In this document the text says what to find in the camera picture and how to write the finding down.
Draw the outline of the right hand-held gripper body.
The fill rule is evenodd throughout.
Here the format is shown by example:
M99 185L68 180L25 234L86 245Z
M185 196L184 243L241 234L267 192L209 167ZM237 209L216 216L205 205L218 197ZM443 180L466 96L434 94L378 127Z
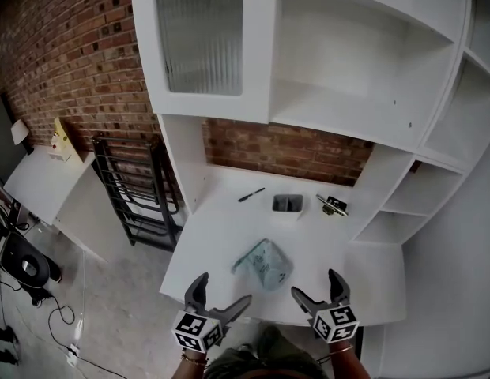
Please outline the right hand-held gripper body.
M347 299L316 302L311 316L311 327L327 344L352 339L360 325Z

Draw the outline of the light blue plastic bag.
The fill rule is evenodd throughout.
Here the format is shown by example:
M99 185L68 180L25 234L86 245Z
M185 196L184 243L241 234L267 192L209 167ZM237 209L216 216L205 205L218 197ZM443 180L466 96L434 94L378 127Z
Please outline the light blue plastic bag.
M231 274L236 274L241 267L252 271L267 291L278 290L294 270L283 250L268 238L257 242L238 258L231 267Z

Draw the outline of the white ribbed glass cabinet door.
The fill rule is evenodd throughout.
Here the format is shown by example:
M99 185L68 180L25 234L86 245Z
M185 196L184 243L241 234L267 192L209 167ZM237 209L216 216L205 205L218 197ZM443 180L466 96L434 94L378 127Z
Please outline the white ribbed glass cabinet door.
M277 0L132 0L157 114L265 123Z

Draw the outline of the small white box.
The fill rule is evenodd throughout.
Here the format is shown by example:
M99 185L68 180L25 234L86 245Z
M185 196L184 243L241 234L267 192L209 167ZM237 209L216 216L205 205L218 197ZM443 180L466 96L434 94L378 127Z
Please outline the small white box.
M48 150L48 155L51 159L67 162L72 156L68 137L54 133L51 138L51 147Z

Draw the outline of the person's right forearm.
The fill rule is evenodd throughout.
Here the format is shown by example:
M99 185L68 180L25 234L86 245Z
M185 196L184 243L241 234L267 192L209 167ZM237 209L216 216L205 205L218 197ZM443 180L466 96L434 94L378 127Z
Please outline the person's right forearm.
M348 340L331 343L329 349L334 379L371 379Z

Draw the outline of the black and brass clip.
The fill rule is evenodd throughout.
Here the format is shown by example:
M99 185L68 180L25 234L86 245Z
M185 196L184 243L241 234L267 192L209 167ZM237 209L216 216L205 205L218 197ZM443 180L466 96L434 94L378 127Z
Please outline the black and brass clip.
M338 200L335 197L328 196L324 198L320 194L316 195L316 198L322 203L322 211L327 215L339 215L348 216L347 204L343 201Z

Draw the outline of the white pen holder box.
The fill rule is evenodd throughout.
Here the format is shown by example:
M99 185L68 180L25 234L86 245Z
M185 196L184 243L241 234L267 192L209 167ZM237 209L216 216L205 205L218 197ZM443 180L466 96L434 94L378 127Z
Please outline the white pen holder box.
M301 193L284 193L273 196L270 215L275 223L295 223L307 207L307 196Z

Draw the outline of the person's left forearm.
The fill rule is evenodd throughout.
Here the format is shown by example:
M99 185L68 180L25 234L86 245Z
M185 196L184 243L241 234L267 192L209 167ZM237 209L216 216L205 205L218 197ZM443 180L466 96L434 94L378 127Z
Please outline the person's left forearm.
M207 354L184 348L171 379L203 379L207 363Z

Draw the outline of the black equipment rig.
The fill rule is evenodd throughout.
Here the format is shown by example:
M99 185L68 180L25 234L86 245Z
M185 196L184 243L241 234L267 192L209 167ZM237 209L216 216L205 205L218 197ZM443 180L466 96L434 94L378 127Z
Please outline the black equipment rig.
M0 242L10 232L27 231L30 228L28 212L24 213L22 205L15 199L9 209L0 203Z

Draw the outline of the white table lamp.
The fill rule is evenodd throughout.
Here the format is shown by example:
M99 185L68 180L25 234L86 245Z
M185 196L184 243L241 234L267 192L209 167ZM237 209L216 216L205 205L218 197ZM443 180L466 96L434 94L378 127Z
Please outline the white table lamp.
M21 119L18 119L15 121L14 124L11 126L11 134L13 138L13 143L15 145L22 145L29 156L33 149L31 145L28 143L28 135L29 135L29 129L25 125L24 121Z

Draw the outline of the black round stool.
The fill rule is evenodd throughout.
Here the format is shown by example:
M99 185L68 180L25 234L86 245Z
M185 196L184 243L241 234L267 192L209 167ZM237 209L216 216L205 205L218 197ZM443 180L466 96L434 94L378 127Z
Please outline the black round stool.
M17 232L10 232L2 242L0 265L5 272L28 287L41 288L50 279L46 257Z

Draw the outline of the person's olive trousers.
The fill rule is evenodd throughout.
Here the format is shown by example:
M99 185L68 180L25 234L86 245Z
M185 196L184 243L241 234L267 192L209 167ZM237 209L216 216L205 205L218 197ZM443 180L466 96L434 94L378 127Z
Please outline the person's olive trousers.
M275 326L265 327L253 346L228 348L210 363L203 379L329 379L320 365Z

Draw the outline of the white side desk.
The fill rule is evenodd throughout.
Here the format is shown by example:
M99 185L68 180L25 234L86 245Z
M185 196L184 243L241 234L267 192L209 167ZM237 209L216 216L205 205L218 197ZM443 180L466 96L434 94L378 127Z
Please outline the white side desk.
M114 262L130 244L92 167L94 153L82 152L81 159L52 159L47 146L37 145L10 175L5 190L85 252Z

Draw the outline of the black metal folding rack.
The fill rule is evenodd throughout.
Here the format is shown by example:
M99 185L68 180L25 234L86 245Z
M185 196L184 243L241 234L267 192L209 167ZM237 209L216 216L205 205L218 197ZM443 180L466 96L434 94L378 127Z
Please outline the black metal folding rack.
M96 167L129 243L175 251L183 227L175 221L181 201L164 142L92 138Z

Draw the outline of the dark grey board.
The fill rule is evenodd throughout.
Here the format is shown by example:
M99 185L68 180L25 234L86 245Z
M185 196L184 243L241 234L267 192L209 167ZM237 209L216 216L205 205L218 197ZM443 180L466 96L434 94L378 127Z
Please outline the dark grey board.
M11 135L11 121L0 96L0 184L4 185L15 168L15 145Z

